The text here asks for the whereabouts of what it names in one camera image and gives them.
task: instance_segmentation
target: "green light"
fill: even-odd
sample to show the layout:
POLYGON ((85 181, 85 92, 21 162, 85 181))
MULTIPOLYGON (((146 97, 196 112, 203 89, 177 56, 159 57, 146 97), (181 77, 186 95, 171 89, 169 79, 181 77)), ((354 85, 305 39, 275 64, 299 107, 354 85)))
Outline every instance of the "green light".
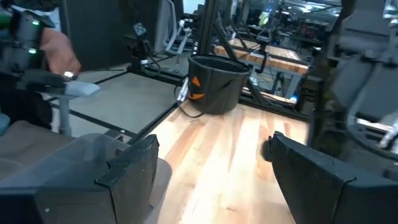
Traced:
POLYGON ((36 49, 29 49, 29 53, 31 53, 31 54, 36 54, 37 51, 36 51, 36 49))

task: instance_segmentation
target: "table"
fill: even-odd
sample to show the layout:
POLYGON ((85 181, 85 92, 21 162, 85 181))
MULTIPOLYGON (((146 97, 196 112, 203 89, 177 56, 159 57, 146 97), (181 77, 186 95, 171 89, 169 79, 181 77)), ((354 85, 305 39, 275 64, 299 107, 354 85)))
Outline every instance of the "table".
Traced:
MULTIPOLYGON (((188 102, 182 108, 199 114, 188 102)), ((275 130, 304 142, 307 123, 244 105, 198 119, 171 113, 152 132, 173 169, 158 224, 294 223, 272 164, 259 155, 275 130)))
MULTIPOLYGON (((257 50, 260 48, 260 46, 257 43, 247 41, 247 40, 244 40, 244 41, 245 41, 245 44, 247 45, 247 47, 249 47, 249 48, 252 48, 254 50, 257 50)), ((234 45, 237 47, 242 47, 242 44, 238 39, 230 40, 229 43, 231 45, 234 45)), ((297 61, 302 62, 302 59, 300 58, 300 56, 293 50, 284 49, 284 48, 280 48, 280 47, 274 47, 274 46, 267 46, 266 51, 272 55, 289 58, 292 60, 297 60, 297 61)), ((223 46, 217 46, 215 49, 215 52, 218 55, 227 55, 223 46)), ((252 52, 250 53, 250 52, 247 52, 244 50, 234 49, 234 52, 235 52, 237 58, 239 58, 243 62, 251 63, 254 65, 261 64, 262 60, 264 59, 263 55, 255 54, 252 52)), ((272 58, 272 57, 267 59, 266 65, 271 66, 273 69, 277 70, 278 72, 284 72, 284 73, 288 73, 289 75, 291 75, 290 84, 285 93, 286 98, 290 98, 294 94, 294 91, 295 91, 297 85, 299 84, 299 81, 301 80, 302 76, 304 74, 306 74, 306 72, 308 70, 307 65, 288 62, 285 60, 276 59, 276 58, 272 58)))

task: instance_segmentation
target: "black container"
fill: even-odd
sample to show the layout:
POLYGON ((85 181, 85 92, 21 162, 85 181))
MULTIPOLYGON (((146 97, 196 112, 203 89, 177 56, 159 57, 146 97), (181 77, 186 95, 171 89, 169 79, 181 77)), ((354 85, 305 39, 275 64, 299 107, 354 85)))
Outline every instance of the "black container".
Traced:
POLYGON ((191 55, 188 61, 188 99, 192 105, 206 114, 233 110, 251 74, 250 67, 215 55, 191 55))

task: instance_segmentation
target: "wooden table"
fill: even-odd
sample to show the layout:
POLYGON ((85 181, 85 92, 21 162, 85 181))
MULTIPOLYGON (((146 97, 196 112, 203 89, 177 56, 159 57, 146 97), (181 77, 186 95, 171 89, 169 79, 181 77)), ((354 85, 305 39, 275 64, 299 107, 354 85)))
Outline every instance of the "wooden table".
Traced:
MULTIPOLYGON (((244 40, 244 42, 247 45, 247 47, 249 47, 251 49, 257 50, 260 48, 260 46, 257 43, 254 43, 251 41, 246 41, 246 40, 244 40)), ((229 43, 231 45, 234 45, 237 47, 243 47, 241 42, 238 39, 230 40, 229 43)), ((220 45, 217 46, 215 51, 217 54, 227 55, 223 46, 220 46, 220 45)), ((293 50, 283 49, 283 48, 274 47, 274 46, 267 46, 266 51, 273 55, 277 55, 277 56, 281 56, 281 57, 285 57, 285 58, 289 58, 289 59, 293 59, 293 60, 301 60, 299 55, 297 55, 297 53, 294 52, 293 50)), ((253 53, 250 54, 249 52, 244 51, 244 50, 234 49, 234 52, 238 58, 240 58, 242 60, 249 61, 249 62, 253 62, 253 63, 261 64, 262 59, 264 58, 264 56, 262 56, 260 54, 253 54, 253 53)), ((281 68, 283 70, 299 73, 302 75, 305 74, 308 70, 308 66, 306 66, 306 65, 301 65, 299 63, 293 63, 293 62, 287 62, 285 60, 276 59, 276 58, 270 58, 269 60, 267 60, 266 65, 272 66, 275 68, 281 68)))
POLYGON ((275 130, 304 142, 307 124, 244 105, 198 119, 175 110, 152 132, 173 169, 158 224, 294 223, 271 163, 259 155, 275 130))

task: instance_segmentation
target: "metal pole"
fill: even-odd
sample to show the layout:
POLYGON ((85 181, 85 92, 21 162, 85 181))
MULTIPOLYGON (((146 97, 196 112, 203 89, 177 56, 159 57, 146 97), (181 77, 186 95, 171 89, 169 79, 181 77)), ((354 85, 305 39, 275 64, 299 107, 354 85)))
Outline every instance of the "metal pole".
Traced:
POLYGON ((217 18, 220 0, 206 0, 205 10, 201 14, 198 54, 209 54, 213 39, 213 25, 217 18))

